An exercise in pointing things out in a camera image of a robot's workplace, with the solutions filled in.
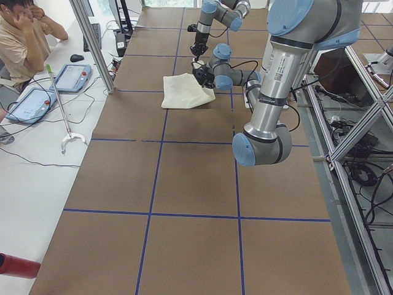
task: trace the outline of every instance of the brown paper mat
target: brown paper mat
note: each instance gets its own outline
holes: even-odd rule
[[[135,290],[147,216],[63,212],[30,295]]]
[[[253,10],[244,22],[251,31],[229,33],[234,57],[262,58],[267,32],[252,30],[265,30],[266,15]],[[237,179],[229,143],[233,128],[251,118],[241,108],[241,95],[220,94],[193,110],[160,109],[163,76],[190,70],[194,36],[185,30],[179,35],[179,28],[198,16],[193,9],[142,12],[138,25],[167,30],[141,29],[134,44],[131,40],[115,80],[123,92],[108,97],[93,133],[106,140],[89,145],[31,294],[134,293],[147,216],[133,214],[147,214],[152,195],[139,295],[241,294],[239,211],[260,218],[323,219],[243,220],[247,294],[349,294],[307,147],[293,148],[282,164],[238,165]],[[161,48],[164,36],[171,41]],[[253,50],[245,48],[247,36],[257,43],[249,43]],[[172,57],[175,40],[183,57]],[[210,38],[209,50],[220,41],[227,39]],[[168,56],[139,56],[162,52]],[[183,143],[145,142],[161,140],[165,120],[164,140]],[[287,111],[282,121],[292,126],[296,117]],[[302,128],[293,136],[295,144],[306,143]],[[275,289],[283,291],[272,293]]]
[[[109,95],[93,138],[161,140],[166,111],[163,93],[119,92]]]
[[[92,141],[65,208],[148,212],[159,143]]]
[[[350,295],[329,223],[242,222],[247,294]]]

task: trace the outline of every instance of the keyboard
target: keyboard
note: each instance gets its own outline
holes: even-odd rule
[[[99,48],[102,49],[103,46],[101,43],[101,27],[99,26],[99,23],[91,23],[90,26],[93,29],[94,36],[96,38]],[[90,49],[88,48],[87,41],[84,37],[84,52],[86,52],[86,51],[90,51]]]

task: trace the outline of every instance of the white cloth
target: white cloth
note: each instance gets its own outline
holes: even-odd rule
[[[191,109],[215,99],[213,89],[199,85],[191,74],[164,77],[164,109]]]

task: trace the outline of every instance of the black hair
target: black hair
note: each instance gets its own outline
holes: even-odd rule
[[[9,9],[13,9],[15,5],[26,7],[34,3],[33,0],[0,0],[0,4],[7,6]]]

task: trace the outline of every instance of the robotic arm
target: robotic arm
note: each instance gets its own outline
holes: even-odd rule
[[[206,43],[214,19],[236,32],[243,24],[243,18],[249,12],[249,0],[204,0],[198,24],[190,25],[187,28],[188,32],[196,32],[195,43],[190,47],[195,60],[198,60],[209,48]]]
[[[230,66],[221,71],[223,64],[229,62],[215,50],[204,68],[207,75],[203,78],[208,81],[213,75],[218,87],[242,85],[254,109],[251,121],[232,142],[233,153],[241,165],[274,164],[288,157],[292,140],[279,117],[302,56],[310,50],[336,49],[356,42],[362,3],[362,0],[275,0],[268,15],[273,51],[261,84],[259,77],[253,75],[239,81],[236,78],[239,71],[231,71]]]

